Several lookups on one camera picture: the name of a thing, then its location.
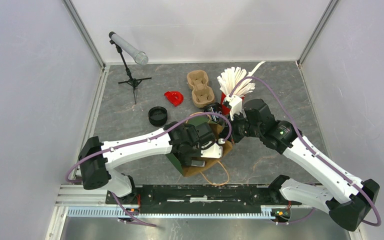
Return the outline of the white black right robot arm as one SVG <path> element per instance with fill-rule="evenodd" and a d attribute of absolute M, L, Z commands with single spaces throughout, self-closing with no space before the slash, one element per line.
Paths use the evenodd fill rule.
<path fill-rule="evenodd" d="M 238 143 L 244 137 L 258 138 L 267 148 L 295 162 L 321 186 L 298 182 L 279 175 L 269 185 L 269 199 L 275 204 L 299 202 L 327 213 L 340 227 L 355 231 L 373 210 L 380 185 L 362 180 L 344 170 L 320 152 L 302 132 L 286 120 L 277 120 L 262 99 L 243 103 L 238 96 L 225 97 L 229 109 L 229 138 Z"/>

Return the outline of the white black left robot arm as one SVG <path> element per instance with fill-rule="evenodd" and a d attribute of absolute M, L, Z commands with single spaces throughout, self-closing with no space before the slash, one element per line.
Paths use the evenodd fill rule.
<path fill-rule="evenodd" d="M 133 179 L 115 169 L 123 164 L 155 155 L 174 154 L 186 161 L 192 158 L 218 159 L 223 148 L 207 122 L 194 126 L 172 122 L 158 130 L 118 141 L 101 142 L 90 137 L 81 149 L 78 162 L 85 190 L 113 192 L 125 204 L 137 198 Z"/>

